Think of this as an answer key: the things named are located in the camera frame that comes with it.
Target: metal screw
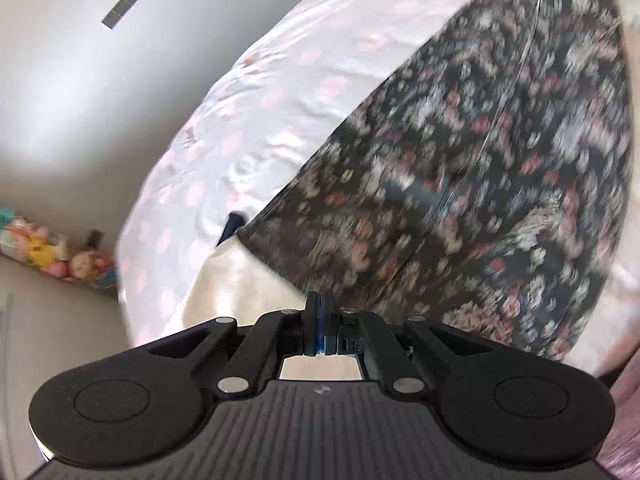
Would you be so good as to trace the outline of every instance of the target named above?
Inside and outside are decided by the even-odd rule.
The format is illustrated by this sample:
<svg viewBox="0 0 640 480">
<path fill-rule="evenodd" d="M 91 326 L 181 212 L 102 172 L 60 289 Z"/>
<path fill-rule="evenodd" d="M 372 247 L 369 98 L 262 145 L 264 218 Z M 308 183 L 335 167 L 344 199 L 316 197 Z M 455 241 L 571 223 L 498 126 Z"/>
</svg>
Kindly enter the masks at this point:
<svg viewBox="0 0 640 480">
<path fill-rule="evenodd" d="M 242 377 L 225 377 L 218 381 L 218 389 L 226 394 L 239 394 L 249 387 L 249 381 Z"/>
<path fill-rule="evenodd" d="M 424 389 L 424 383 L 415 377 L 400 377 L 396 379 L 394 390 L 401 394 L 417 394 Z"/>
</svg>

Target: dark fabric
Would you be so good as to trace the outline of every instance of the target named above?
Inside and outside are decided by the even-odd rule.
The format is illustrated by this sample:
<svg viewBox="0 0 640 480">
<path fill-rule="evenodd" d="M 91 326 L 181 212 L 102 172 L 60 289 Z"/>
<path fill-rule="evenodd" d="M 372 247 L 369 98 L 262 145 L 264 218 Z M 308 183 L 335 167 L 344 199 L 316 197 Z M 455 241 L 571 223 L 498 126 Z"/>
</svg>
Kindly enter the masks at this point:
<svg viewBox="0 0 640 480">
<path fill-rule="evenodd" d="M 229 213 L 229 218 L 226 221 L 225 228 L 222 231 L 222 235 L 220 236 L 220 240 L 216 244 L 216 247 L 220 245 L 222 242 L 231 238 L 239 228 L 246 224 L 246 216 L 244 213 L 239 211 L 232 211 Z"/>
<path fill-rule="evenodd" d="M 622 226 L 631 114 L 613 0 L 473 0 L 245 228 L 302 291 L 559 358 Z"/>
</svg>

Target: blue component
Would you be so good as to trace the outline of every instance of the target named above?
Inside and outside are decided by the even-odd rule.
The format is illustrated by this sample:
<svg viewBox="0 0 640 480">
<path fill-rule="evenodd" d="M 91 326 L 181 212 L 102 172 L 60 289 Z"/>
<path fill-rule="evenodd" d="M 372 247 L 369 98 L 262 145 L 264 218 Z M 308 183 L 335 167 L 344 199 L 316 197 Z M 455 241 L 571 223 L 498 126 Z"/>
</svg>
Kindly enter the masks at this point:
<svg viewBox="0 0 640 480">
<path fill-rule="evenodd" d="M 318 308 L 316 308 L 316 354 L 324 354 L 324 305 L 322 301 L 318 301 Z"/>
</svg>

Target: bed sheet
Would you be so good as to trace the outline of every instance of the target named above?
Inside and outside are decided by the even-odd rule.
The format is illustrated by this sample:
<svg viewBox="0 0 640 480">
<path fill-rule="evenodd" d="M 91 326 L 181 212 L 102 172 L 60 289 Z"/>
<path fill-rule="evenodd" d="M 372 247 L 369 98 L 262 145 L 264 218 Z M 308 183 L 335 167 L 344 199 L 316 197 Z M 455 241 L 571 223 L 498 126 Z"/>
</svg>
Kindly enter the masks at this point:
<svg viewBox="0 0 640 480">
<path fill-rule="evenodd" d="M 226 216 L 257 214 L 467 1 L 303 0 L 241 56 L 153 169 L 120 237 L 136 344 L 214 316 L 246 324 L 283 304 L 302 307 L 300 293 L 236 240 L 209 257 Z"/>
</svg>

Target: plush toy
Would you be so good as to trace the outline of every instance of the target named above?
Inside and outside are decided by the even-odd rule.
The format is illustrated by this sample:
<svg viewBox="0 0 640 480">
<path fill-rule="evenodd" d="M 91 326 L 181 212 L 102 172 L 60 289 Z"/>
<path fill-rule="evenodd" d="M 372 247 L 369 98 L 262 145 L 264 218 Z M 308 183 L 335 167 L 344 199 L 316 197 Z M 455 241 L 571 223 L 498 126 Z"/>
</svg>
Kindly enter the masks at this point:
<svg viewBox="0 0 640 480">
<path fill-rule="evenodd" d="M 91 281 L 95 277 L 94 252 L 82 251 L 71 258 L 69 274 L 76 280 Z"/>
<path fill-rule="evenodd" d="M 11 209 L 0 207 L 0 231 L 4 226 L 10 224 L 14 219 L 14 212 Z"/>
<path fill-rule="evenodd" d="M 44 267 L 43 272 L 64 280 L 69 276 L 69 263 L 64 260 L 58 260 Z"/>
<path fill-rule="evenodd" d="M 0 253 L 37 267 L 67 282 L 83 282 L 117 297 L 117 277 L 113 259 L 98 252 L 104 235 L 92 231 L 84 250 L 71 257 L 68 239 L 48 228 L 0 208 Z"/>
<path fill-rule="evenodd" d="M 0 253 L 23 262 L 27 257 L 28 241 L 25 235 L 5 228 L 0 232 Z"/>
<path fill-rule="evenodd" d="M 47 244 L 46 240 L 31 235 L 27 241 L 27 265 L 43 269 L 58 259 L 56 248 Z"/>
</svg>

